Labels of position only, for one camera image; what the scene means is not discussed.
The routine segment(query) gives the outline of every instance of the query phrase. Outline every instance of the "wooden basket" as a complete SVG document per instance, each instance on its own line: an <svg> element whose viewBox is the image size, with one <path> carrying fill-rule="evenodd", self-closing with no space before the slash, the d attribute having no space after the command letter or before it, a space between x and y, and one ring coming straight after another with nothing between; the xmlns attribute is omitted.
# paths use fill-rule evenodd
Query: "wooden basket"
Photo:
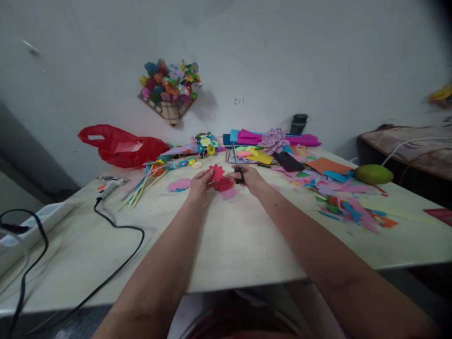
<svg viewBox="0 0 452 339"><path fill-rule="evenodd" d="M165 62L162 59L159 59L158 64L163 65L169 71L169 68L165 65ZM179 122L179 119L187 113L190 106L196 101L196 99L190 98L190 102L188 104L186 104L182 99L175 102L160 101L155 103L151 101L151 99L145 98L142 91L143 89L141 89L138 94L138 99L143 101L150 109L165 119L166 123L170 125L176 125Z"/></svg>

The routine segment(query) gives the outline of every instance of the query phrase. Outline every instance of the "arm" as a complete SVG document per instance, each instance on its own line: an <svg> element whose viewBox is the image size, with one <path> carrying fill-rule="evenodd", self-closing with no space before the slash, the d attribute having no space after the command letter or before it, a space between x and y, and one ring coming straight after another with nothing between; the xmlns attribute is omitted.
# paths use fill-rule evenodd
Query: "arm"
<svg viewBox="0 0 452 339"><path fill-rule="evenodd" d="M203 171L192 179L187 200L138 265L93 339L167 337L188 283L212 174Z"/></svg>
<svg viewBox="0 0 452 339"><path fill-rule="evenodd" d="M432 320L326 228L300 211L256 171L245 182L279 228L339 323L353 338L434 337ZM229 176L236 178L239 173Z"/></svg>

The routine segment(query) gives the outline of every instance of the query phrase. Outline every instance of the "hand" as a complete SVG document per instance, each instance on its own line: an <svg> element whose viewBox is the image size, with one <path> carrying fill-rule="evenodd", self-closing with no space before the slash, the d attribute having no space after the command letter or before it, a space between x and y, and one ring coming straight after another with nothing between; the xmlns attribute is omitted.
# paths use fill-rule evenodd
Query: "hand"
<svg viewBox="0 0 452 339"><path fill-rule="evenodd" d="M213 187L213 183L210 182L212 175L213 171L206 170L196 174L192 179L187 199L204 203L207 200L207 191Z"/></svg>
<svg viewBox="0 0 452 339"><path fill-rule="evenodd" d="M243 171L246 186L248 186L251 194L257 197L259 189L267 186L268 183L260 176L255 168L248 165L239 165L239 167ZM240 172L229 173L226 174L226 176L232 179L242 178Z"/></svg>

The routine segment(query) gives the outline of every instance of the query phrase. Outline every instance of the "white table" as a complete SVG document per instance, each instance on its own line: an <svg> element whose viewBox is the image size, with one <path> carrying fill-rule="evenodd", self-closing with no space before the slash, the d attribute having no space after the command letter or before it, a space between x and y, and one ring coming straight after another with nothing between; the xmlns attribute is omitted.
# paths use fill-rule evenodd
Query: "white table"
<svg viewBox="0 0 452 339"><path fill-rule="evenodd" d="M319 156L356 167L318 147L309 150ZM225 153L201 160L207 169L218 163L228 172ZM281 187L281 193L297 207L318 221L372 268L408 267L452 260L452 228L423 212L441 206L415 195L395 184L381 185L389 197L368 195L368 201L383 202L394 209L422 216L429 223L391 219L399 222L392 229L380 228L381 235L366 232L353 223L343 223L318 213L320 202L312 193L295 186L271 169L256 167L271 184ZM101 203L118 225L136 225L145 229L146 238L138 254L123 270L97 293L86 305L113 303L125 283L160 237L180 208L188 191L175 193L167 185L179 178L192 178L199 170L191 167L171 171L148 190L136 208L126 206L118 212L125 187L116 188ZM142 170L112 169L111 175L140 178ZM68 199L74 210L48 235L50 247L27 279L25 312L73 308L92 292L135 250L140 233L113 229L93 211L98 180ZM213 291L306 278L285 240L271 219L248 189L239 190L231 201L224 201L214 190L212 203L201 232L199 251L187 292ZM42 251L43 244L33 249L32 260ZM19 269L10 270L4 283ZM0 316L13 313L19 281L13 283L0 298Z"/></svg>

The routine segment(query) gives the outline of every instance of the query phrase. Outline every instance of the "person's right hand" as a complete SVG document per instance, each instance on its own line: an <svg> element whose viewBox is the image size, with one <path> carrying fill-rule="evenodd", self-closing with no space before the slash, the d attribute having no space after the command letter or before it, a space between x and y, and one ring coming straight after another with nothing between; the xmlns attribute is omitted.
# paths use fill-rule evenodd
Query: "person's right hand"
<svg viewBox="0 0 452 339"><path fill-rule="evenodd" d="M260 176L259 172L248 165L238 165L243 170L243 177L245 179L245 185L248 186L252 195L257 196L260 188L268 185L268 183ZM226 174L227 177L231 179L241 179L242 175L240 172L234 172Z"/></svg>

